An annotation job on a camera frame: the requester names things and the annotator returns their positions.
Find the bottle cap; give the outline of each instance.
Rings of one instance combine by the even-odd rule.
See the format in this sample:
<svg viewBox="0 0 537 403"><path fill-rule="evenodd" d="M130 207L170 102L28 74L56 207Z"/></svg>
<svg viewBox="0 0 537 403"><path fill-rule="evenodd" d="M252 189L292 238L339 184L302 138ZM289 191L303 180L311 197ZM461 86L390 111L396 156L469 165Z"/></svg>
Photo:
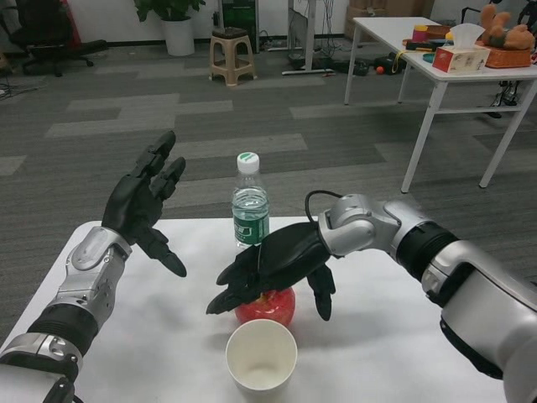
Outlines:
<svg viewBox="0 0 537 403"><path fill-rule="evenodd" d="M242 174L255 174L259 170L259 155L250 152L239 154L237 168Z"/></svg>

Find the white desk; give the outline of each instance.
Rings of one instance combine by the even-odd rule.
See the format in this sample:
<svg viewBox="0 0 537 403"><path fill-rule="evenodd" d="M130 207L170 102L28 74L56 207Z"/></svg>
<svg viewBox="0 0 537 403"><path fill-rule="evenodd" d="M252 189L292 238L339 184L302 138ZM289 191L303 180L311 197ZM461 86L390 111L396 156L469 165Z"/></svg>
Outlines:
<svg viewBox="0 0 537 403"><path fill-rule="evenodd" d="M345 92L345 104L348 105L352 89L352 73L353 66L357 56L357 45L360 43L361 32L365 31L372 35L381 43L387 45L392 51L399 52L404 50L402 41L412 37L412 32L415 25L432 25L434 22L422 17L408 18L355 18L356 27L354 29L354 40L352 44L351 64L347 78L347 89ZM429 135L430 125L433 122L435 115L446 113L485 113L485 112L515 112L511 123L509 124L503 139L496 150L490 164L487 167L485 175L481 179L479 186L485 188L493 177L494 172L509 146L514 134L519 128L524 115L528 111L529 105L534 100L537 93L537 66L532 65L528 68L519 69L489 69L485 68L483 72L466 73L466 74L447 74L432 66L423 60L422 53L406 53L403 59L407 61L409 67L415 68L423 75L430 78L435 83L435 89L430 97L427 113L425 114L421 125L420 134L414 147L414 153L410 159L409 168L404 177L401 191L407 193L410 188L410 183L414 177L416 166L420 161L421 152L425 145L427 136ZM404 72L403 83L399 92L398 102L401 103L404 99L404 90L409 80L410 68ZM471 82L471 81L501 81L501 80L521 80L531 81L526 89L517 107L474 107L462 109L442 109L441 104L446 94L446 89L451 82Z"/></svg>
<svg viewBox="0 0 537 403"><path fill-rule="evenodd" d="M271 229L298 221L305 217L272 218ZM67 254L97 224L75 230L7 342L55 296ZM232 313L205 314L222 290L217 275L234 260L232 220L164 220L157 228L188 276L172 275L133 248L114 312L84 357L76 393L85 403L238 403L224 356L237 320ZM299 357L280 403L505 403L501 381L479 374L447 342L440 308L385 253L328 264L337 287L329 322L317 315L307 282L294 287L291 331Z"/></svg>

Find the floor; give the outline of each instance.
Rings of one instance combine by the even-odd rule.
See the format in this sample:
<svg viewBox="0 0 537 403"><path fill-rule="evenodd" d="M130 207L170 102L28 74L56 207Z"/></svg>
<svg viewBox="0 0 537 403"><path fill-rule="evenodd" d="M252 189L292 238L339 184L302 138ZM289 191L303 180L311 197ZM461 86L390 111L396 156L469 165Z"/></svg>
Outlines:
<svg viewBox="0 0 537 403"><path fill-rule="evenodd" d="M207 80L206 47L184 59L162 46L116 48L94 60L67 66L62 78L14 77L41 88L0 102L0 340L71 232L102 216L118 179L168 129L188 166L164 218L230 217L235 156L256 150L273 216L303 215L305 193L319 188L402 198L537 280L536 107L486 190L477 183L508 119L438 117L403 196L431 91L418 74L411 102L394 103L401 76L370 73L355 79L344 107L346 75L282 77L279 53L257 56L259 79L236 89ZM496 91L455 86L446 104L487 106ZM313 210L332 202L320 196Z"/></svg>

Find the robotic arm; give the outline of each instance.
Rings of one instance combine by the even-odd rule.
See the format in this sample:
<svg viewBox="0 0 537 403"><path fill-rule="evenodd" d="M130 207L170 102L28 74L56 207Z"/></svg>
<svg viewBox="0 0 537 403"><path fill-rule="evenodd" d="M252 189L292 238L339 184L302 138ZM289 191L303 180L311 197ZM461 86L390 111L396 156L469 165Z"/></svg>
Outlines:
<svg viewBox="0 0 537 403"><path fill-rule="evenodd" d="M341 197L318 222L282 228L222 272L207 313L230 311L307 277L317 311L331 314L336 288L325 262L380 249L442 307L441 331L484 374L503 379L509 403L537 401L537 287L401 201Z"/></svg>
<svg viewBox="0 0 537 403"><path fill-rule="evenodd" d="M82 358L112 315L131 245L137 243L151 259L186 276L168 239L153 228L163 201L174 193L185 170L185 160L179 158L161 172L174 144L175 135L168 132L142 153L110 196L102 226L93 228L69 254L65 281L54 300L28 332L0 352L1 402L80 401L74 382Z"/></svg>

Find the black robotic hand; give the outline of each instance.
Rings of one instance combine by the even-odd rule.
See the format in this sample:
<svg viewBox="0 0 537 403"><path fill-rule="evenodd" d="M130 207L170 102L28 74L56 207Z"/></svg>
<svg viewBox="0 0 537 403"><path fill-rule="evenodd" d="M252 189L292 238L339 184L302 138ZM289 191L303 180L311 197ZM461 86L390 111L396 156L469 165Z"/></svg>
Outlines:
<svg viewBox="0 0 537 403"><path fill-rule="evenodd" d="M270 290L284 290L305 277L313 289L319 315L328 321L331 295L336 292L331 270L325 265L330 253L322 243L316 222L302 222L282 228L259 246L240 253L235 263L218 277L227 289L207 307L220 314L255 301Z"/></svg>
<svg viewBox="0 0 537 403"><path fill-rule="evenodd" d="M140 155L136 168L119 181L110 195L102 226L113 229L131 245L137 243L151 259L158 259L174 274L185 277L186 268L169 250L168 239L153 228L162 215L163 201L174 193L186 167L185 159L178 158L161 172L174 144L175 134L170 131Z"/></svg>

